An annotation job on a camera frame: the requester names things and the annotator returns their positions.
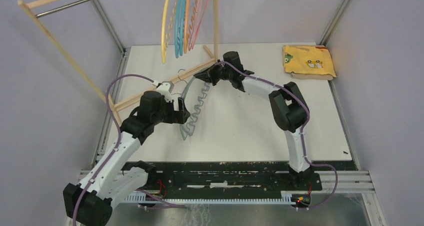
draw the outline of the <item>hanger hook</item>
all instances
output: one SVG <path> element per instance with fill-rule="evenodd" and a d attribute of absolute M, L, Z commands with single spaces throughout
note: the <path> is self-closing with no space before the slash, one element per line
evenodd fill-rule
<path fill-rule="evenodd" d="M 179 69 L 179 70 L 178 70 L 178 74 L 177 74 L 178 79 L 179 79 L 180 81 L 184 81 L 186 84 L 188 84 L 188 82 L 187 82 L 186 80 L 181 79 L 181 77 L 180 77 L 180 71 L 185 71 L 185 69 Z"/>

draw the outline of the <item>blue hanger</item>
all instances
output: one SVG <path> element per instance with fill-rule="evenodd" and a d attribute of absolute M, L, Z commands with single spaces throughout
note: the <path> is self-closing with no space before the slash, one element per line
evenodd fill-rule
<path fill-rule="evenodd" d="M 181 5 L 181 22 L 179 24 L 179 55 L 182 56 L 183 55 L 183 48 L 184 48 L 184 26 L 186 23 L 186 4 L 187 4 L 187 0 L 182 0 L 182 5 Z"/>
<path fill-rule="evenodd" d="M 184 19 L 186 12 L 186 0 L 178 0 L 176 4 L 176 16 L 175 16 L 175 58 L 179 55 L 183 55 L 183 43 L 184 43 Z"/>

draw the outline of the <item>pink hanger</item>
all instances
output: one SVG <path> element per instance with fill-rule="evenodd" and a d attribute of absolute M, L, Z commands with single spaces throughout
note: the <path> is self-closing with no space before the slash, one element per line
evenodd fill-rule
<path fill-rule="evenodd" d="M 203 0 L 196 0 L 196 2 L 197 3 L 196 3 L 196 6 L 195 6 L 195 9 L 193 10 L 193 16 L 191 17 L 191 21 L 193 23 L 193 33 L 191 33 L 191 35 L 190 35 L 189 44 L 191 44 L 191 46 L 189 46 L 189 48 L 188 48 L 189 50 L 191 50 L 195 47 L 196 39 L 197 39 L 198 34 L 199 34 L 199 28 L 200 28 L 200 25 L 202 23 L 203 16 L 205 15 L 206 9 L 208 7 L 209 0 L 206 0 L 206 3 L 203 7 L 203 10 L 202 10 Z"/>

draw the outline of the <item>white table surface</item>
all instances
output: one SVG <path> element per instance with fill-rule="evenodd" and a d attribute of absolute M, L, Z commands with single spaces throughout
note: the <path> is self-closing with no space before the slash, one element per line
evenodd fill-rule
<path fill-rule="evenodd" d="M 223 44 L 219 51 L 221 57 L 227 51 L 238 51 L 244 69 L 254 71 L 259 77 L 280 85 L 290 81 L 297 83 L 311 113 L 305 128 L 307 154 L 311 160 L 351 160 L 328 82 L 292 79 L 284 73 L 283 45 L 287 44 Z M 202 45 L 196 45 L 194 50 L 178 59 L 174 55 L 174 47 L 170 45 L 166 64 L 162 64 L 160 46 L 133 46 L 125 74 L 142 74 L 162 81 L 176 75 L 181 68 L 189 69 L 209 59 Z M 173 93 L 181 92 L 184 86 L 185 82 L 178 82 Z M 203 82 L 195 80 L 189 90 L 185 102 L 191 112 L 202 86 Z M 149 87 L 151 84 L 143 79 L 126 78 L 118 101 Z M 137 105 L 121 110 L 121 118 L 127 118 Z M 228 81 L 220 81 L 210 89 L 193 137 L 183 141 L 178 124 L 161 123 L 154 130 L 129 161 L 289 160 L 285 135 L 274 122 L 270 103 L 234 89 Z M 116 136 L 116 128 L 112 125 L 108 148 Z"/>

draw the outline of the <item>gray wall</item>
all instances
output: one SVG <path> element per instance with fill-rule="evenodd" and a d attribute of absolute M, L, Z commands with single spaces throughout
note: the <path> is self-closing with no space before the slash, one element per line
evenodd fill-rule
<path fill-rule="evenodd" d="M 120 54 L 91 4 L 42 21 L 105 90 Z M 0 0 L 0 47 L 0 225 L 62 225 L 62 190 L 88 166 L 105 105 L 17 0 Z"/>
<path fill-rule="evenodd" d="M 165 0 L 100 1 L 126 47 L 161 43 Z M 169 3 L 168 21 L 174 1 Z M 340 1 L 219 0 L 220 42 L 319 41 Z M 197 43 L 213 43 L 213 25 L 212 4 L 209 4 Z"/>
<path fill-rule="evenodd" d="M 342 111 L 389 225 L 424 222 L 424 0 L 353 0 L 330 40 Z"/>

